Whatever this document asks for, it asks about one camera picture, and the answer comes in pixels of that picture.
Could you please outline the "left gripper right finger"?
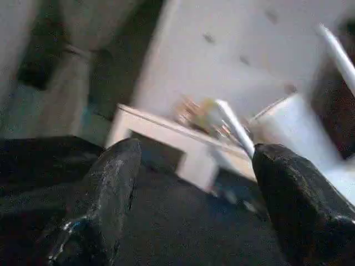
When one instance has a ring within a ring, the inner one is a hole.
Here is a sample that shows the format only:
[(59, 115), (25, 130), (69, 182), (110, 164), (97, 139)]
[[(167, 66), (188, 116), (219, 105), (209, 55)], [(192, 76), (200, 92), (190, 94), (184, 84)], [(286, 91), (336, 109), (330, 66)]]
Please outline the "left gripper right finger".
[(257, 144), (252, 167), (291, 265), (354, 265), (354, 205), (308, 159)]

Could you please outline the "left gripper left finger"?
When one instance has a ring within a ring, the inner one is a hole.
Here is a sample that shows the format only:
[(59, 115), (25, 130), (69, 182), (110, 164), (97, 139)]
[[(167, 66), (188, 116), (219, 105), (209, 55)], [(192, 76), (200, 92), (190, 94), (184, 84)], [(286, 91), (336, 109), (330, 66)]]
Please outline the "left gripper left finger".
[(138, 139), (102, 153), (69, 199), (48, 265), (114, 265), (140, 163)]

